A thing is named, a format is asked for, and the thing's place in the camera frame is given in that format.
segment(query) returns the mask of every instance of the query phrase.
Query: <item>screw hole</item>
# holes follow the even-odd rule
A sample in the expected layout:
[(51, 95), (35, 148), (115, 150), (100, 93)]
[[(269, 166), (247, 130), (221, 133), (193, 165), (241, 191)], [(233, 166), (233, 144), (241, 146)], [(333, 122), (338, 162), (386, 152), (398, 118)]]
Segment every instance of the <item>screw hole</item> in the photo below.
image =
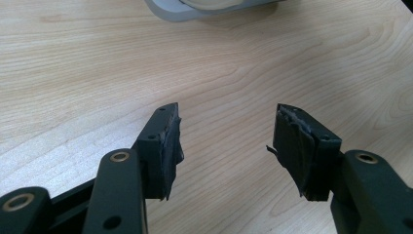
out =
[(110, 161), (115, 162), (115, 163), (120, 163), (123, 162), (127, 159), (129, 159), (130, 154), (127, 152), (119, 152), (115, 153), (114, 155), (110, 156)]
[(356, 157), (359, 159), (359, 161), (367, 164), (376, 164), (379, 162), (375, 157), (371, 155), (358, 154), (356, 155)]
[(3, 211), (15, 212), (25, 206), (29, 205), (34, 199), (34, 195), (31, 193), (23, 193), (16, 197), (13, 197), (3, 205)]
[(119, 216), (111, 216), (103, 222), (103, 228), (107, 230), (115, 229), (121, 224), (121, 221)]

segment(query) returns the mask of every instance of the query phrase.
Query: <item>gray object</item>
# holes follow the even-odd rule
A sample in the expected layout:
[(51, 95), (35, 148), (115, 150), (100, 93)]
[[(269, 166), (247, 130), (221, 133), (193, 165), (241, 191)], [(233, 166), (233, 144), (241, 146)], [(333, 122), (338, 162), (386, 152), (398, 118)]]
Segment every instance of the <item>gray object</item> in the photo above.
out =
[(203, 11), (192, 8), (179, 0), (145, 0), (149, 9), (162, 20), (186, 21), (206, 16), (231, 12), (280, 0), (245, 0), (242, 4), (216, 11)]

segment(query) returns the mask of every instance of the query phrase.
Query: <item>black mechanical part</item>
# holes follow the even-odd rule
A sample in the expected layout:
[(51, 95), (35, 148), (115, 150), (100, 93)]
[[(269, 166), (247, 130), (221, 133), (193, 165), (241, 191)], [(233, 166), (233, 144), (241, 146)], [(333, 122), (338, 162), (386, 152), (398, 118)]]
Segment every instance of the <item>black mechanical part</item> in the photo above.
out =
[(413, 13), (413, 0), (401, 0), (404, 5)]
[(332, 191), (339, 234), (413, 233), (413, 190), (382, 157), (339, 151), (341, 139), (302, 109), (279, 104), (274, 147), (300, 194), (322, 201)]
[(177, 103), (160, 107), (132, 149), (108, 153), (95, 179), (52, 200), (40, 187), (4, 195), (0, 233), (147, 233), (144, 199), (169, 197), (184, 158), (180, 120)]
[(327, 201), (334, 172), (331, 166), (337, 163), (341, 138), (302, 109), (279, 104), (273, 146), (300, 196)]
[(0, 198), (0, 233), (44, 233), (52, 223), (51, 199), (42, 187), (25, 187)]
[(179, 142), (180, 121), (177, 103), (158, 108), (131, 147), (139, 155), (145, 172), (145, 198), (169, 198), (176, 165), (184, 159)]
[(118, 149), (100, 161), (83, 233), (147, 233), (139, 159)]
[[(346, 152), (340, 169), (350, 194), (343, 196), (333, 189), (331, 210), (336, 226), (345, 226), (342, 220), (353, 223), (347, 232), (342, 233), (413, 232), (406, 223), (413, 216), (413, 190), (385, 159), (371, 152), (351, 150)], [(343, 205), (349, 203), (348, 200), (341, 203), (343, 197), (352, 198), (355, 206)], [(358, 220), (352, 214), (358, 214)]]

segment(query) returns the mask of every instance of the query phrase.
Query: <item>wooden table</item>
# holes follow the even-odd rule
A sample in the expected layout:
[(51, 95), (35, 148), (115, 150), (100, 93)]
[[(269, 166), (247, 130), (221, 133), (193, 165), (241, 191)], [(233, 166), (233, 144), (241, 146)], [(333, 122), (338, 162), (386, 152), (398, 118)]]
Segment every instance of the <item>wooden table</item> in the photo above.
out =
[(0, 3), (0, 194), (54, 197), (179, 102), (186, 159), (150, 233), (334, 233), (271, 144), (277, 103), (413, 186), (413, 19), (399, 0), (290, 0), (172, 23), (143, 0)]

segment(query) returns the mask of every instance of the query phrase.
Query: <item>white object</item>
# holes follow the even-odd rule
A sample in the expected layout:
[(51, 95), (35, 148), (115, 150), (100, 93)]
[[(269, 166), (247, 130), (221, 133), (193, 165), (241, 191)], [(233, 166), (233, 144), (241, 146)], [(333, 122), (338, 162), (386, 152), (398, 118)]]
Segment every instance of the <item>white object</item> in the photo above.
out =
[(199, 10), (221, 10), (242, 4), (244, 0), (181, 0)]
[(201, 17), (231, 12), (238, 9), (262, 5), (280, 0), (244, 0), (237, 6), (228, 7), (220, 10), (200, 10), (193, 8), (179, 0), (145, 0), (149, 9), (159, 18), (168, 21), (186, 21)]

